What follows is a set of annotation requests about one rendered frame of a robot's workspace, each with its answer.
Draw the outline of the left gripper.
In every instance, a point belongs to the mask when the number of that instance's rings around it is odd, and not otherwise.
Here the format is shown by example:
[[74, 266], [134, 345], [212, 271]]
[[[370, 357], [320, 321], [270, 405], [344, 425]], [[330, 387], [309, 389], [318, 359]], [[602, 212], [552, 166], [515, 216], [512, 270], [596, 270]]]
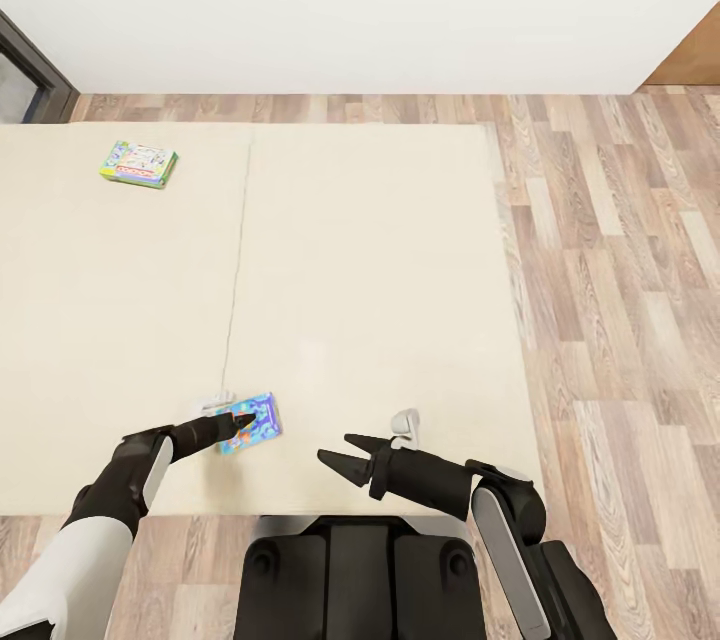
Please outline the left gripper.
[[191, 454], [198, 453], [202, 449], [206, 449], [215, 443], [230, 440], [235, 437], [235, 433], [248, 426], [256, 419], [256, 413], [234, 416], [232, 412], [224, 414], [215, 414], [212, 417], [204, 416], [197, 419], [191, 419], [185, 423], [192, 427], [195, 434], [195, 446]]

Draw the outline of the board game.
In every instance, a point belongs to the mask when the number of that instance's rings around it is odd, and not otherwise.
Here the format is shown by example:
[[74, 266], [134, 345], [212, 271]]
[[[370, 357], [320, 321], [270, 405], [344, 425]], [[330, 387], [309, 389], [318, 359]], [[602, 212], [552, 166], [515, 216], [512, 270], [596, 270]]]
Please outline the board game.
[[117, 141], [99, 173], [105, 179], [163, 187], [177, 160], [177, 152]]
[[253, 397], [248, 401], [233, 403], [231, 405], [214, 408], [214, 414], [232, 412], [234, 416], [256, 413], [256, 419], [245, 428], [238, 430], [235, 437], [219, 442], [223, 455], [238, 451], [239, 449], [254, 445], [264, 440], [278, 437], [281, 434], [280, 423], [274, 403], [273, 392]]

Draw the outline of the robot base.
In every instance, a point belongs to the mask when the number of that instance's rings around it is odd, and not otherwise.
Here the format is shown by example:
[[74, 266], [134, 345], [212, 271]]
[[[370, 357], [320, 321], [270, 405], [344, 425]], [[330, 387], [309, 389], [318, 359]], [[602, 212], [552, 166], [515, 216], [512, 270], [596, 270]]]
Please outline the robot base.
[[233, 640], [487, 640], [468, 525], [452, 515], [263, 515]]

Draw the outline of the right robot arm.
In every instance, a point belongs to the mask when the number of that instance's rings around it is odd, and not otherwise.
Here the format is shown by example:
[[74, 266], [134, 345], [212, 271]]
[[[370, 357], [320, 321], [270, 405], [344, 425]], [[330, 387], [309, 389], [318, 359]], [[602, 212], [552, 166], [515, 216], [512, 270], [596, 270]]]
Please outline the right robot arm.
[[[542, 542], [546, 508], [534, 480], [505, 466], [469, 459], [465, 466], [419, 448], [418, 409], [391, 419], [396, 435], [347, 433], [371, 454], [360, 458], [318, 448], [320, 462], [371, 498], [392, 492], [466, 522], [474, 515], [524, 640], [618, 640], [598, 590], [562, 540]], [[481, 480], [472, 492], [472, 476]]]

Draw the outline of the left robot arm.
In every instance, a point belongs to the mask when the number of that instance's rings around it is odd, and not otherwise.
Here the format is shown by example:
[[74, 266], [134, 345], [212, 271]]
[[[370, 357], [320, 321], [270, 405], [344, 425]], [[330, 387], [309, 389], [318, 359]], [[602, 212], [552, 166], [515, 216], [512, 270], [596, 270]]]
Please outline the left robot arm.
[[230, 440], [256, 413], [214, 414], [236, 393], [193, 399], [191, 421], [125, 435], [63, 528], [0, 603], [0, 640], [103, 640], [139, 529], [171, 463]]

